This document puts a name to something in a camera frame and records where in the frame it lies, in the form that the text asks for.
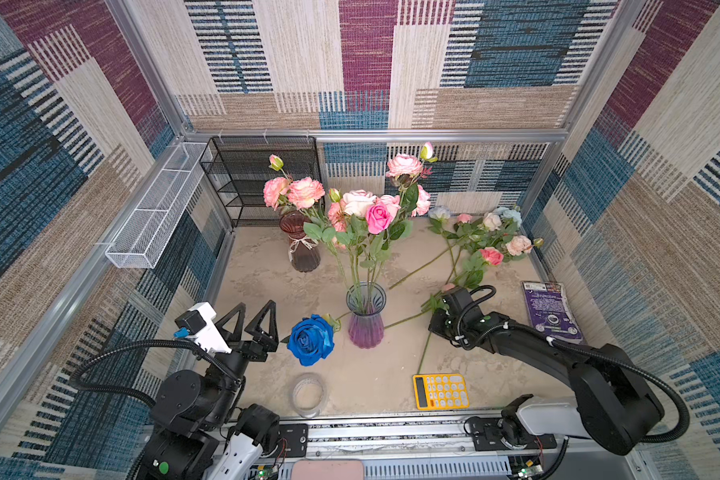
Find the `pink rose stem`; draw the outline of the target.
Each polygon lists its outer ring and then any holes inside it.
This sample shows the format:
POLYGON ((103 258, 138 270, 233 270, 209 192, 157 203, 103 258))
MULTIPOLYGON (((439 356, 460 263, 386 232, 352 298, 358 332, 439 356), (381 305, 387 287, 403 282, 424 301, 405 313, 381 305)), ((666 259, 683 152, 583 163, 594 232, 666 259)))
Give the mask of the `pink rose stem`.
POLYGON ((392 185, 397 188, 395 195, 378 197, 383 201, 392 198, 399 200, 399 205, 406 211, 412 220, 425 216, 431 207, 431 195, 420 185, 420 180, 431 173, 428 164, 434 163, 433 146, 427 142, 421 148, 418 156, 398 154, 387 162, 386 176, 392 185))
MULTIPOLYGON (((263 200, 265 206, 275 210, 280 215, 280 218, 284 213, 290 211, 298 211, 304 214, 308 218, 308 221, 304 224, 306 235, 318 243, 319 252, 321 245, 323 245, 333 257, 329 250, 329 244, 335 237, 336 231, 327 218, 327 210, 324 204, 326 190, 323 184, 309 176, 295 179, 286 171, 284 161, 275 154, 269 156, 268 167, 276 172, 277 176, 267 180, 264 184, 263 200)), ((339 273, 338 265, 337 271, 340 281, 345 285, 339 273)))
MULTIPOLYGON (((337 233, 347 231, 347 218, 342 205, 342 195, 336 188, 330 188, 328 197, 331 200, 331 205, 327 210, 327 218, 337 233)), ((338 270, 342 280, 347 288, 359 284, 359 277, 357 273, 357 267, 355 265, 355 257, 352 250, 347 246, 338 241, 337 238, 333 238, 329 244, 331 254, 337 262, 338 270), (340 258, 340 253, 343 252, 347 258, 349 270, 344 268, 344 261, 340 258)))

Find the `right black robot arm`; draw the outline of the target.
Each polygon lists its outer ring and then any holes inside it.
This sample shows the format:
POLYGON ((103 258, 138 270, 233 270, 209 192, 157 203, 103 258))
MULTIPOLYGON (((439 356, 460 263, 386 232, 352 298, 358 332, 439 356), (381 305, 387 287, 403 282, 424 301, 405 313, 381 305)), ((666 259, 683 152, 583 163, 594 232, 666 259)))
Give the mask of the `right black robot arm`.
POLYGON ((429 331, 464 351, 482 349, 523 362, 565 384, 573 393, 567 414, 556 415, 561 401, 542 402, 529 413, 525 396, 506 407, 511 421, 535 435, 589 439, 624 456, 636 445, 680 439, 690 427, 690 412, 679 393, 656 375, 637 367, 619 347, 583 346, 545 335, 499 312, 480 306, 496 293, 481 285, 452 287, 426 304, 429 331))

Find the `yellow calculator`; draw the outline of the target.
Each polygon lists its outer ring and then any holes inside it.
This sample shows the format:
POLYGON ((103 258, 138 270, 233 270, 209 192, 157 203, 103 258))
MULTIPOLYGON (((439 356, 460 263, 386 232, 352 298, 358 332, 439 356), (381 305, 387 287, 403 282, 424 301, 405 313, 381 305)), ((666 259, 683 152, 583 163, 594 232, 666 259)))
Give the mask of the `yellow calculator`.
POLYGON ((461 410, 471 406, 460 374, 418 374, 412 377, 414 402, 420 411, 461 410))

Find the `blue rose stem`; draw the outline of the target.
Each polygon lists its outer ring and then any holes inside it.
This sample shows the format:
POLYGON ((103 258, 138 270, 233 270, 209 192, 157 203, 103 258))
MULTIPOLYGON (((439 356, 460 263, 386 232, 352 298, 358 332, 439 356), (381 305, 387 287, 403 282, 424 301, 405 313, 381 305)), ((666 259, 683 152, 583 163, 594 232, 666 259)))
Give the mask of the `blue rose stem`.
POLYGON ((336 334, 342 328, 342 318, 329 314, 312 314, 302 318, 280 343, 302 367, 313 366, 333 352, 336 334))

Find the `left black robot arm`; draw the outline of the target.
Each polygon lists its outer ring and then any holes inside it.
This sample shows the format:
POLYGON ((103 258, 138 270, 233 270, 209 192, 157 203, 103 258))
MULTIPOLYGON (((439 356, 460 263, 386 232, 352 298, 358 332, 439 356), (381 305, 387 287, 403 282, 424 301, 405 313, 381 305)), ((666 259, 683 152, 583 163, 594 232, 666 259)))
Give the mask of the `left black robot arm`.
POLYGON ((218 316, 207 302, 180 315, 173 339, 138 340, 101 353, 78 367, 73 388, 120 394, 144 403, 155 428, 127 476, 130 479, 243 479, 259 461, 272 457, 281 467, 287 441, 280 418, 252 404, 239 408, 252 362, 264 362, 280 344, 276 304, 268 301, 251 321, 239 303, 218 316), (169 375, 156 395, 119 385, 92 383, 90 371, 132 350, 188 350, 209 366, 204 373, 179 370, 169 375))

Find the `purple blue glass vase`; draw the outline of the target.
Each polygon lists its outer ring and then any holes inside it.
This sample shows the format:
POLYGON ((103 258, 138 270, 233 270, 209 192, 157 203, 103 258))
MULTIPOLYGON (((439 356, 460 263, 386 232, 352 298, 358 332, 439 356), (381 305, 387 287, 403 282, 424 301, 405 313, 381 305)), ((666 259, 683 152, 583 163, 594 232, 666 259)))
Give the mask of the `purple blue glass vase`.
POLYGON ((377 347, 384 338, 382 312, 387 303, 386 291, 377 283, 360 282, 349 289, 346 303, 350 310, 350 341, 361 349, 377 347))

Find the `clear tape roll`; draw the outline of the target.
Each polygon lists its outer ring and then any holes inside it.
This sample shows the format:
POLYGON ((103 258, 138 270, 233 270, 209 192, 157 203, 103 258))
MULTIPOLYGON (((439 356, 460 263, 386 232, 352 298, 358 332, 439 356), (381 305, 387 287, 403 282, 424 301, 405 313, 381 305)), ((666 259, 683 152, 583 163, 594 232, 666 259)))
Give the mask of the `clear tape roll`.
POLYGON ((289 401, 293 410, 302 418, 318 416, 327 401, 327 388, 322 378, 314 373, 306 373, 296 378, 289 401))

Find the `purple packet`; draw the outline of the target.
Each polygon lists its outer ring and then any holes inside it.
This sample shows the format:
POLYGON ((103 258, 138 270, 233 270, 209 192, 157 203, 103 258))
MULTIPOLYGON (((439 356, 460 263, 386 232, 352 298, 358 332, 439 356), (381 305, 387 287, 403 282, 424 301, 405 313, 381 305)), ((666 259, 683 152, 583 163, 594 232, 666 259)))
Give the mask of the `purple packet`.
POLYGON ((562 284, 524 281, 522 289, 531 326, 535 330, 570 343, 581 344, 584 341, 562 284))

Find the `magenta rose stem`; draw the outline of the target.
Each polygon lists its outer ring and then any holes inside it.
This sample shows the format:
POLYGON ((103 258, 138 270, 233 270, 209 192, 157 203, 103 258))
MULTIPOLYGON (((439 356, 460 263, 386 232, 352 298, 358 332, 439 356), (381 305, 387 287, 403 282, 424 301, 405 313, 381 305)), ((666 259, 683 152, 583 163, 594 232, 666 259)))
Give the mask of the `magenta rose stem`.
POLYGON ((413 222, 397 199, 379 198, 369 208, 361 227, 359 252, 360 267, 366 271, 369 284, 377 281, 383 265, 391 258, 393 244, 410 236, 412 229, 413 222))

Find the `dark red glass vase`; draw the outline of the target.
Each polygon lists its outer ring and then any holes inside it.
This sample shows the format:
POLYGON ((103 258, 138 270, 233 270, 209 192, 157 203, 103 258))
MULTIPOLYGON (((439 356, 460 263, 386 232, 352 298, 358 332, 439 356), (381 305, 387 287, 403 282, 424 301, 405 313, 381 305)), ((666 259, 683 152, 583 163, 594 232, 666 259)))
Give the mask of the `dark red glass vase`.
POLYGON ((298 212, 284 213, 279 220, 279 228, 288 237, 288 257, 292 267, 301 273, 314 271, 321 262, 318 243, 309 238, 304 231, 308 218, 298 212))

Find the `white mesh wall basket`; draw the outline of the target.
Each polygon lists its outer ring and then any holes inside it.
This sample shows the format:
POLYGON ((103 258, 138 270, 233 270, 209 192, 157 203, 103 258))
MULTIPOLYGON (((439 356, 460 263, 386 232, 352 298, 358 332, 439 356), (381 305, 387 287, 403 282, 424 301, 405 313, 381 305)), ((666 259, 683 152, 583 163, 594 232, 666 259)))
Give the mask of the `white mesh wall basket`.
POLYGON ((109 244, 106 257, 119 269, 153 269, 175 232, 203 173, 202 143, 185 142, 166 163, 109 244))

